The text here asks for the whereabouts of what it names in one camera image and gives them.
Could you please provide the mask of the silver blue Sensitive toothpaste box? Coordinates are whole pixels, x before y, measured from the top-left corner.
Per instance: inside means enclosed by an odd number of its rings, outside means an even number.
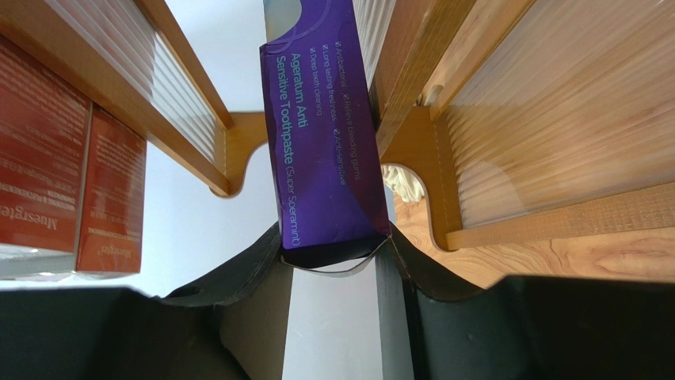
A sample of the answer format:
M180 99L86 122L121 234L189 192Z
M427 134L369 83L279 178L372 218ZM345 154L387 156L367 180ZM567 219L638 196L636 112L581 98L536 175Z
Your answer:
M261 81L281 259L362 271L391 236L350 1L266 1Z

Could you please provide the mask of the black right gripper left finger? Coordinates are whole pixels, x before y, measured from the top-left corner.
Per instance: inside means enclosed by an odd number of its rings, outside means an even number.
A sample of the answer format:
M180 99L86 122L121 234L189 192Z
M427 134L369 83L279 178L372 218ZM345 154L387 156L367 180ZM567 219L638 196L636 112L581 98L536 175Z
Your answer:
M128 287L1 293L4 379L279 379L293 272L270 227L166 297Z

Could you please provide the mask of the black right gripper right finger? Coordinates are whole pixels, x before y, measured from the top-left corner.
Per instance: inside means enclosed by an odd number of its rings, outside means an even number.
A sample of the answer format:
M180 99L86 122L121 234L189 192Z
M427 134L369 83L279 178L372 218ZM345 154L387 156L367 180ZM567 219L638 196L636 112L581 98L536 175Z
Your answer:
M509 275L482 289L395 230L375 255L386 379L671 379L668 283Z

